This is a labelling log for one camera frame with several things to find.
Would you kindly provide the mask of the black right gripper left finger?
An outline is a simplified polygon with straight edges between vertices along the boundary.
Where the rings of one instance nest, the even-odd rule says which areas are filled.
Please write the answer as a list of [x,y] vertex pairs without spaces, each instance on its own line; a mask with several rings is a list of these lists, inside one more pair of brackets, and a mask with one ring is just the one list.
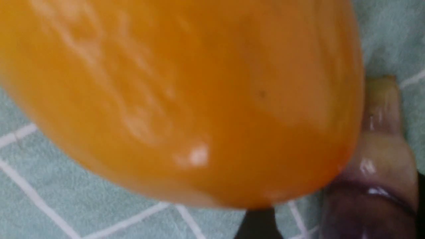
[[275,220],[275,209],[247,210],[235,239],[282,239]]

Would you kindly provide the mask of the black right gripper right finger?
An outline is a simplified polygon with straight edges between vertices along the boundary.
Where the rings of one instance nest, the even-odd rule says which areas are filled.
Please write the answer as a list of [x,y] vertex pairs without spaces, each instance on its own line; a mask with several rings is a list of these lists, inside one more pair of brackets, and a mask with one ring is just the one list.
[[419,207],[416,215],[416,238],[425,239],[425,176],[418,172]]

